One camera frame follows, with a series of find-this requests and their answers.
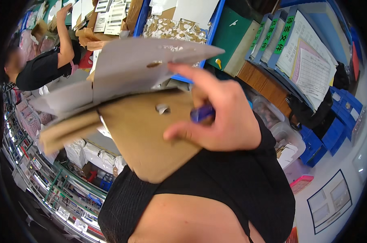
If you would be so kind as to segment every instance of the finger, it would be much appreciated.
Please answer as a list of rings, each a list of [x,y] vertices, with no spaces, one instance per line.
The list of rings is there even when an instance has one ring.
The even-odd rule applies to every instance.
[[[169,63],[168,67],[172,72],[191,79],[195,85],[209,95],[210,101],[223,94],[220,81],[208,71],[179,63]]]
[[[208,95],[198,86],[192,88],[193,104],[195,108],[199,108],[209,102]]]
[[[187,139],[203,147],[209,147],[215,141],[212,136],[212,128],[200,124],[181,121],[168,127],[163,133],[165,140],[177,138]]]

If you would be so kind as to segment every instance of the black shirt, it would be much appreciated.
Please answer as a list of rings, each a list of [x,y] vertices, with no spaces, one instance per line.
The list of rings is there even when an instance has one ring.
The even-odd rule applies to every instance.
[[[80,45],[71,40],[74,50],[74,64],[79,64],[81,59]],[[58,53],[60,48],[44,52],[34,59],[28,61],[16,78],[16,86],[23,91],[37,90],[60,76],[71,74],[71,64],[68,63],[58,68]]]
[[[161,184],[141,181],[128,166],[114,181],[98,216],[109,242],[127,242],[153,195],[201,196],[235,213],[247,236],[251,221],[266,243],[284,242],[293,227],[295,200],[274,149],[275,139],[255,114],[262,141],[251,151],[201,150]]]

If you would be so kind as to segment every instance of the hole in cardboard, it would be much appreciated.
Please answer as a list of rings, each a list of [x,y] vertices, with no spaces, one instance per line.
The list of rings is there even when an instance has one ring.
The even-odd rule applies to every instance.
[[[162,64],[162,61],[153,61],[152,63],[147,64],[147,68],[155,68]]]

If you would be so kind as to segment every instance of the person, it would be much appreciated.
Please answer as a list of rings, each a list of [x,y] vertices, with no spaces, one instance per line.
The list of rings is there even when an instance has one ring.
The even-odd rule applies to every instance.
[[[71,4],[57,12],[60,47],[40,53],[40,45],[34,45],[36,57],[25,65],[18,47],[12,46],[8,49],[4,64],[5,74],[9,82],[15,83],[20,90],[37,90],[60,76],[71,75],[76,69],[81,60],[81,50],[79,43],[70,39],[65,25],[70,8]]]
[[[179,122],[164,139],[203,147],[160,184],[128,166],[112,184],[98,217],[109,243],[282,243],[293,226],[295,200],[275,153],[275,139],[239,83],[169,64],[193,80],[195,107],[210,102],[211,125]]]

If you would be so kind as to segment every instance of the framed poster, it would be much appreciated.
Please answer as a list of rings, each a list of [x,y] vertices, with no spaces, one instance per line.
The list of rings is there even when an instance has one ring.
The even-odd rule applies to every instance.
[[[352,205],[349,187],[342,170],[339,170],[307,201],[315,234],[318,234],[335,222]]]

